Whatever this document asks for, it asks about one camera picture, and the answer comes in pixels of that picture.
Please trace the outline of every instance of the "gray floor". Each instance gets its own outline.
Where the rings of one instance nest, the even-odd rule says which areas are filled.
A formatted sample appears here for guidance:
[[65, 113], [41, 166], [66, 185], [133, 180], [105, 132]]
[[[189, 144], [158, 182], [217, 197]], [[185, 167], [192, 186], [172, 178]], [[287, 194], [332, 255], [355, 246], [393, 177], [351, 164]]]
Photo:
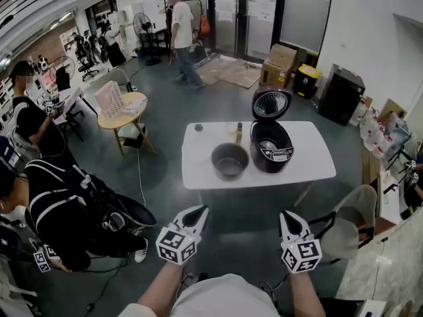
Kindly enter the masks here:
[[[124, 65], [128, 76], [139, 68], [132, 60]], [[149, 138], [158, 155], [142, 148], [139, 152], [141, 179], [147, 207], [155, 214], [159, 226], [166, 225], [181, 209], [198, 204], [196, 192], [182, 184], [181, 146], [186, 125], [191, 122], [251, 121], [251, 98], [256, 85], [245, 90], [218, 82], [193, 91], [174, 84], [178, 67], [166, 61], [145, 67], [132, 82], [149, 98], [143, 115]], [[87, 93], [96, 104], [92, 93]], [[87, 108], [81, 122], [84, 142], [69, 132], [69, 146], [79, 164], [102, 178], [110, 187], [141, 201], [137, 152], [126, 149], [121, 157], [112, 131], [99, 128], [95, 115]], [[310, 101], [293, 97], [283, 120], [312, 121], [329, 147], [336, 177], [315, 182], [312, 190], [295, 209], [307, 220], [326, 215], [354, 187], [361, 183], [361, 149], [357, 128], [343, 127], [320, 115]], [[242, 275], [257, 285], [267, 281], [275, 285], [286, 274], [280, 260], [278, 213], [293, 210], [293, 203], [305, 184], [253, 188], [248, 190], [208, 191], [203, 199], [211, 208], [200, 250], [188, 270], [206, 272], [209, 276], [225, 273]], [[151, 247], [142, 264], [132, 262], [110, 282], [104, 296], [90, 316], [117, 316], [130, 302], [135, 302], [159, 271], [163, 262], [154, 249], [159, 227], [147, 233]], [[94, 260], [93, 268], [108, 269], [119, 260]], [[334, 297], [346, 262], [321, 264], [311, 273], [321, 297]], [[39, 294], [39, 305], [45, 316], [84, 316], [85, 308], [99, 295], [109, 273], [38, 272], [35, 266], [19, 267], [25, 289]], [[291, 311], [289, 283], [276, 291], [280, 307]]]

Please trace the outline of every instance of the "white container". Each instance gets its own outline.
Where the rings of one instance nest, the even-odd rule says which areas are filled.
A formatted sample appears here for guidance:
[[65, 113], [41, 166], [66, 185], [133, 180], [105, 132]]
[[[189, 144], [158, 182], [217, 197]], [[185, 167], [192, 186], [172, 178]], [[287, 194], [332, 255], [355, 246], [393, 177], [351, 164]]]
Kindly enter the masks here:
[[364, 140], [363, 145], [368, 151], [373, 151], [379, 144], [384, 140], [383, 134], [385, 133], [385, 126], [382, 123], [378, 123], [379, 127], [373, 130], [371, 135]]
[[379, 110], [376, 110], [375, 108], [370, 108], [363, 116], [362, 120], [360, 121], [360, 128], [363, 127], [366, 120], [372, 119], [376, 116], [376, 118], [379, 116]]
[[391, 137], [384, 136], [380, 144], [371, 153], [375, 158], [382, 159], [385, 156], [388, 149], [391, 148], [392, 144], [393, 144], [393, 141]]
[[363, 127], [360, 129], [360, 137], [366, 140], [371, 133], [378, 128], [376, 116], [366, 119]]
[[354, 110], [354, 113], [352, 114], [350, 121], [348, 121], [348, 123], [356, 127], [360, 123], [360, 121], [362, 120], [366, 112], [367, 112], [367, 107], [365, 105], [365, 99], [361, 99], [357, 105], [356, 110]]
[[120, 92], [118, 83], [114, 81], [108, 81], [101, 87], [100, 90], [95, 93], [95, 98], [101, 108], [101, 112], [109, 120], [117, 116], [124, 107], [122, 93]]

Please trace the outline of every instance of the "small bottle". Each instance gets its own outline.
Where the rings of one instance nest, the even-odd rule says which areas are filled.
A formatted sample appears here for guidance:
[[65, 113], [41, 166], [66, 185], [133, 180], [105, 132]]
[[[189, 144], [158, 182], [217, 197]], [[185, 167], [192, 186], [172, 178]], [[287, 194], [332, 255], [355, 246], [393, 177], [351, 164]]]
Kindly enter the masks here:
[[243, 138], [243, 124], [238, 122], [238, 128], [235, 130], [235, 144], [241, 145], [241, 139]]

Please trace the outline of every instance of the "sneaker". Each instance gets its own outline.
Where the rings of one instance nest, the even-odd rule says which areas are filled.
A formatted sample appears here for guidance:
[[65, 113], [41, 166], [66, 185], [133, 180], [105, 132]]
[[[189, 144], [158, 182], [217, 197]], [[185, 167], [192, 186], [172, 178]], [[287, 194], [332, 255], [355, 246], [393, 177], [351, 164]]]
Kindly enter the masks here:
[[182, 75], [179, 75], [175, 80], [176, 83], [188, 83], [188, 79], [187, 78], [183, 78]]
[[141, 249], [141, 250], [135, 251], [135, 258], [134, 258], [134, 260], [137, 263], [141, 263], [145, 259], [146, 255], [147, 255], [148, 239], [144, 238], [144, 241], [145, 241], [145, 248], [144, 249]]
[[202, 84], [200, 84], [200, 85], [190, 85], [190, 89], [197, 90], [197, 89], [204, 88], [205, 86], [206, 86], [206, 85], [205, 85], [204, 83], [202, 83]]

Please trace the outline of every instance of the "hand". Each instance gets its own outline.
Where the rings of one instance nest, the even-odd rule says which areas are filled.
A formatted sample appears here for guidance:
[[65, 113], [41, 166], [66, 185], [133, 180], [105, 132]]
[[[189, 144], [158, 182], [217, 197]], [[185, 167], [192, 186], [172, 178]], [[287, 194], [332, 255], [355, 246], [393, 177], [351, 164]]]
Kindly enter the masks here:
[[53, 109], [53, 112], [51, 112], [51, 113], [49, 113], [49, 114], [48, 114], [48, 117], [49, 117], [51, 120], [56, 119], [58, 116], [59, 116], [59, 115], [58, 115], [58, 111], [57, 111], [56, 109]]
[[62, 261], [61, 261], [61, 260], [50, 260], [50, 263], [51, 263], [52, 265], [54, 265], [55, 267], [58, 267], [58, 268], [62, 269], [63, 271], [66, 271], [66, 272], [72, 272], [71, 270], [67, 269], [67, 268], [63, 265], [63, 263], [62, 263]]

